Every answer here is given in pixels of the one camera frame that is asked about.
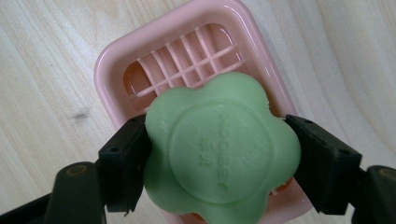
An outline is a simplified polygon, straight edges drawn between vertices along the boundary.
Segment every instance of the pink plastic tray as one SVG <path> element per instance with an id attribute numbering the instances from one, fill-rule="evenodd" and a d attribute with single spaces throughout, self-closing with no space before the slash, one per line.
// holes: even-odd
<path id="1" fill-rule="evenodd" d="M 127 119 L 145 113 L 169 88 L 199 88 L 229 71 L 255 77 L 275 116 L 296 114 L 256 23 L 237 0 L 192 0 L 114 41 L 99 56 L 94 81 L 119 128 Z M 292 180 L 280 192 L 273 191 L 260 223 L 283 223 L 311 207 Z M 204 223 L 193 215 L 164 215 L 172 224 Z"/>

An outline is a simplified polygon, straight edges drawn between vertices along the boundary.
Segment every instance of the wooden table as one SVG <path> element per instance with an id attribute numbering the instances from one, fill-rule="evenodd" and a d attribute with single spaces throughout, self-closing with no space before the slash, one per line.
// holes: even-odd
<path id="1" fill-rule="evenodd" d="M 95 161 L 116 131 L 92 73 L 111 41 L 186 0 L 0 2 L 0 214 L 51 191 L 56 173 Z M 300 116 L 396 167 L 396 2 L 245 0 Z M 313 209 L 290 223 L 349 223 Z M 164 223 L 143 195 L 108 223 Z"/>

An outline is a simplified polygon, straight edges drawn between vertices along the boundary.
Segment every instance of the soap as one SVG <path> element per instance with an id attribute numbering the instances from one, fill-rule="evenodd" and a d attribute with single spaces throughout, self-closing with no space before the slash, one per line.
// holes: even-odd
<path id="1" fill-rule="evenodd" d="M 257 223 L 271 189 L 300 161 L 294 131 L 271 114 L 258 81 L 241 73 L 166 91 L 151 104 L 146 127 L 148 196 L 165 211 L 196 213 L 209 224 Z"/>

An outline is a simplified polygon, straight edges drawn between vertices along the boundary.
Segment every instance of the pink soap dish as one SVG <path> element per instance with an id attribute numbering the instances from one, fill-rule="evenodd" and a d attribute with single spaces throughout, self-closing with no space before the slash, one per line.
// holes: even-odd
<path id="1" fill-rule="evenodd" d="M 94 81 L 119 128 L 127 119 L 144 114 L 164 91 L 199 88 L 230 71 L 255 77 L 275 116 L 296 114 L 255 21 L 237 0 L 192 0 L 121 37 L 100 54 Z M 273 191 L 260 223 L 283 223 L 311 207 L 292 180 L 280 192 Z M 172 224 L 204 223 L 194 215 L 163 213 Z"/>

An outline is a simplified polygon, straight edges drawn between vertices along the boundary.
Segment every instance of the light wood surface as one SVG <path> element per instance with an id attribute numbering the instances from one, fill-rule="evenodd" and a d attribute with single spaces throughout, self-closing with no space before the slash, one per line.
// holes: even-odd
<path id="1" fill-rule="evenodd" d="M 95 161 L 116 131 L 93 85 L 111 41 L 185 0 L 0 1 L 0 214 Z M 300 116 L 396 167 L 396 1 L 245 0 Z M 313 209 L 290 223 L 349 223 Z M 108 223 L 165 223 L 144 194 Z"/>

